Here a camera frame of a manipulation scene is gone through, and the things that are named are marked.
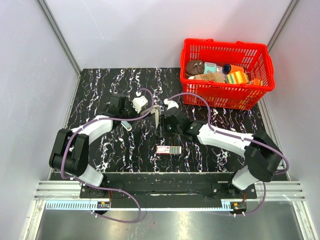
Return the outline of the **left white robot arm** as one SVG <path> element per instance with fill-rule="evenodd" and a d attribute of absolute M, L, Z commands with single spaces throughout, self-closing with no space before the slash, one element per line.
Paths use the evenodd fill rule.
<path fill-rule="evenodd" d="M 120 121 L 106 118 L 134 119 L 138 117 L 141 109 L 142 106 L 137 98 L 129 100 L 125 95 L 114 94 L 110 103 L 100 108 L 89 126 L 79 126 L 74 129 L 62 128 L 57 132 L 49 166 L 60 171 L 63 157 L 66 156 L 63 172 L 91 185 L 91 192 L 96 197 L 103 198 L 109 189 L 103 182 L 103 174 L 89 164 L 90 144 L 121 124 Z"/>

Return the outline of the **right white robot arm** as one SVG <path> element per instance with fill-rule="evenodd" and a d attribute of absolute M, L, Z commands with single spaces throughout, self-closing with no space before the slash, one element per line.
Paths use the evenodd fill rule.
<path fill-rule="evenodd" d="M 245 166 L 235 172 L 227 186 L 233 198 L 239 198 L 256 182 L 271 182 L 282 160 L 279 148 L 265 132 L 248 134 L 221 129 L 203 120 L 190 120 L 177 107 L 159 117 L 159 127 L 163 136 L 179 135 L 188 142 L 218 147 L 244 158 Z"/>

